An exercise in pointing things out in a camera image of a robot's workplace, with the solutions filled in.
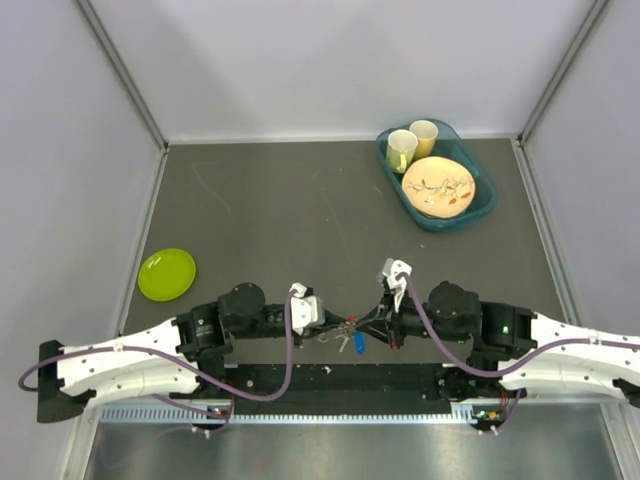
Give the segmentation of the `blue key fob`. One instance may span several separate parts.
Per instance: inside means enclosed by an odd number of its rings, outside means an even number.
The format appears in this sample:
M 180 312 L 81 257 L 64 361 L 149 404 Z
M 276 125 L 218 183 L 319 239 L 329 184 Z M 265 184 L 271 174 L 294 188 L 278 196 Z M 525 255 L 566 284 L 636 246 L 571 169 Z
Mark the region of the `blue key fob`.
M 353 335 L 353 340 L 354 340 L 356 353 L 358 355 L 363 355 L 366 348 L 363 334 L 361 332 L 355 332 Z

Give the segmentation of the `metal keyring cluster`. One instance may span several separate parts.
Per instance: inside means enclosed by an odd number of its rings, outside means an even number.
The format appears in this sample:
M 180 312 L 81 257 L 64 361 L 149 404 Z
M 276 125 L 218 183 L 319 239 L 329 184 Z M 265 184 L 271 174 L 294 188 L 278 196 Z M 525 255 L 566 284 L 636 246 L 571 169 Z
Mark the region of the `metal keyring cluster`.
M 354 335 L 355 327 L 351 323 L 344 322 L 336 325 L 328 325 L 319 333 L 317 340 L 320 343 L 326 343 L 331 338 L 334 338 L 348 342 Z

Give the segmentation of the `silver metal key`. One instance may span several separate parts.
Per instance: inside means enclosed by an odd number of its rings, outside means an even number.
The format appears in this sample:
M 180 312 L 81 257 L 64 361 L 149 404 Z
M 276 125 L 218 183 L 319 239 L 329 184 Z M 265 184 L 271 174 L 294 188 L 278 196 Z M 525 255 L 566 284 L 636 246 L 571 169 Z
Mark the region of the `silver metal key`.
M 339 350 L 338 350 L 339 353 L 342 353 L 344 351 L 344 349 L 345 349 L 346 345 L 348 344 L 348 342 L 349 342 L 349 337 L 345 336 L 343 338 L 343 340 L 342 340 L 342 343 L 340 344 L 340 347 L 339 347 Z

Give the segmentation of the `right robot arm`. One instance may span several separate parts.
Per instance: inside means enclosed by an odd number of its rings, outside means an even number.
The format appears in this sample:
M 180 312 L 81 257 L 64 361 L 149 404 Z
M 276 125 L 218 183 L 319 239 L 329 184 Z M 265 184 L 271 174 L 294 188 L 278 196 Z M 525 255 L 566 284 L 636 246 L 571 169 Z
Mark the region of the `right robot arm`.
M 589 331 L 530 309 L 483 301 L 443 281 L 418 304 L 387 290 L 355 323 L 391 348 L 431 339 L 446 361 L 432 367 L 440 398 L 463 401 L 547 391 L 590 392 L 639 405 L 639 340 Z

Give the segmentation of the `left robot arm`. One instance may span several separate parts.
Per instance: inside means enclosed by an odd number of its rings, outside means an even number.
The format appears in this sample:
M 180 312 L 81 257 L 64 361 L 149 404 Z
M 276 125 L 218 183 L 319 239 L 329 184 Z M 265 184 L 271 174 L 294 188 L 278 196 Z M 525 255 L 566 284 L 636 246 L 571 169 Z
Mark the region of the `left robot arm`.
M 79 347 L 46 341 L 39 346 L 36 419 L 62 422 L 105 403 L 151 395 L 237 394 L 224 364 L 234 340 L 283 338 L 291 362 L 303 339 L 346 324 L 310 287 L 295 283 L 284 303 L 267 304 L 260 287 L 242 283 L 138 333 Z

